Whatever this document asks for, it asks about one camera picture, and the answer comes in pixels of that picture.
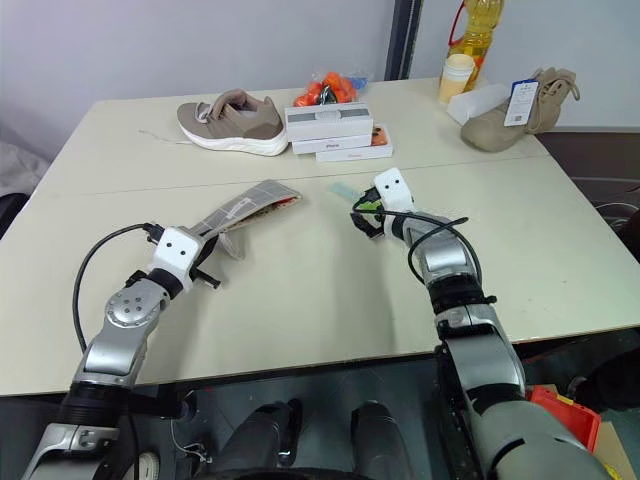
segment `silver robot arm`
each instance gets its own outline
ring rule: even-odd
[[[178,293],[191,289],[193,277],[204,276],[217,286],[196,268],[211,253],[215,238],[182,227],[149,227],[158,236],[150,273],[132,276],[107,301],[102,330],[84,352],[57,421],[47,426],[23,480],[102,478],[147,338],[161,313]]]
[[[462,418],[481,474],[507,480],[609,478],[562,424],[525,400],[524,370],[490,305],[495,297],[485,297],[479,265],[460,236],[441,227],[449,220],[416,212],[398,169],[377,176],[374,186],[384,208],[374,210],[383,212],[380,228],[414,249],[436,314],[441,351],[453,362],[452,375],[457,375]]]

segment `orange items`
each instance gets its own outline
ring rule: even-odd
[[[293,106],[308,107],[311,105],[318,105],[320,103],[320,94],[325,87],[329,87],[329,89],[331,89],[337,103],[348,103],[356,99],[356,89],[351,83],[351,80],[343,77],[339,73],[329,72],[324,77],[322,83],[309,83],[305,93],[294,100]]]

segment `beige boot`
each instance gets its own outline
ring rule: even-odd
[[[526,125],[505,127],[509,100],[493,110],[470,119],[460,132],[462,139],[486,152],[506,150],[525,133],[541,133],[553,128],[560,116],[560,107],[569,92],[576,100],[580,91],[575,84],[576,74],[569,70],[548,68],[537,70],[532,78],[538,82],[538,90]]]

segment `white container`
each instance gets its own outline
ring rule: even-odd
[[[354,135],[351,137],[318,138],[315,140],[300,140],[291,142],[293,153],[329,152],[344,150],[345,148],[367,147],[371,144],[371,134]]]
[[[462,93],[476,64],[469,55],[454,53],[444,62],[438,100],[449,103],[454,95]]]
[[[289,141],[371,135],[373,117],[366,103],[333,103],[284,109]]]
[[[374,133],[378,138],[375,139],[369,134],[370,143],[368,147],[318,152],[316,153],[316,162],[344,162],[348,160],[391,157],[393,155],[393,143],[391,143],[391,137],[386,125],[382,123],[376,124]]]
[[[460,125],[497,107],[509,98],[510,91],[501,83],[486,85],[470,92],[454,95],[449,101],[447,113]]]

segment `black cable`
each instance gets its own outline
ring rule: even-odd
[[[80,325],[80,312],[78,310],[78,297],[80,296],[80,284],[82,283],[82,277],[84,277],[84,272],[87,269],[87,265],[91,258],[95,255],[95,253],[102,247],[105,243],[113,238],[122,235],[123,233],[131,232],[133,230],[144,230],[149,224],[147,223],[136,223],[135,225],[129,225],[128,227],[121,228],[116,230],[115,232],[111,232],[106,237],[99,240],[89,253],[84,257],[82,264],[80,264],[80,268],[78,269],[78,273],[76,274],[76,280],[73,283],[73,297],[71,299],[71,310],[73,313],[73,328],[76,331],[76,336],[78,337],[78,343],[80,343],[80,349],[82,353],[87,349],[87,342],[84,339],[84,333],[82,333],[82,325]],[[127,417],[129,419],[129,427],[131,429],[131,437],[133,443],[133,479],[140,480],[140,446],[138,443],[138,432],[136,430],[135,422],[133,421],[133,415],[131,412],[127,413]]]
[[[133,421],[133,415],[128,413],[129,428],[131,429],[131,438],[133,439],[133,480],[140,480],[140,444],[138,443],[138,430],[136,423]]]
[[[73,314],[73,327],[76,330],[76,336],[78,337],[78,343],[80,343],[80,349],[82,353],[87,349],[87,342],[84,339],[84,334],[82,333],[82,326],[80,325],[80,313],[78,311],[78,297],[80,296],[80,284],[82,283],[82,277],[84,276],[84,272],[87,269],[87,265],[89,264],[89,260],[91,257],[98,251],[100,247],[102,247],[109,240],[122,235],[123,233],[130,232],[132,230],[144,229],[147,224],[145,223],[136,223],[135,225],[129,225],[128,227],[121,228],[116,230],[115,232],[111,232],[109,235],[98,241],[89,253],[84,257],[80,268],[78,269],[78,273],[76,274],[76,281],[73,283],[73,297],[71,299],[71,311]]]
[[[431,232],[428,232],[424,234],[422,237],[418,238],[418,240],[413,244],[412,248],[409,249],[409,255],[407,257],[409,268],[411,269],[411,272],[415,275],[415,277],[418,279],[418,281],[423,284],[424,284],[424,279],[420,276],[418,271],[413,266],[412,255],[413,255],[413,252],[415,251],[414,247],[424,242],[428,238],[432,237],[436,233],[440,233],[443,230],[450,231],[462,242],[462,244],[466,247],[467,251],[469,252],[469,255],[471,256],[471,260],[473,260],[473,264],[476,269],[476,276],[478,277],[478,283],[480,284],[480,286],[482,286],[482,267],[480,266],[480,260],[478,259],[478,255],[476,254],[476,251],[473,249],[471,242],[469,242],[469,240],[467,240],[464,235],[462,235],[455,228],[453,228],[455,225],[459,225],[469,220],[467,217],[462,217],[452,222],[445,223],[445,222],[441,222],[440,220],[436,220],[434,218],[425,217],[424,215],[419,215],[417,213],[411,213],[411,212],[394,212],[393,210],[360,210],[360,209],[353,209],[353,212],[366,214],[366,215],[394,215],[396,217],[413,218],[415,220],[422,220],[423,222],[428,222],[428,223],[431,223],[432,225],[437,225],[438,227],[440,227],[439,229],[436,228]]]

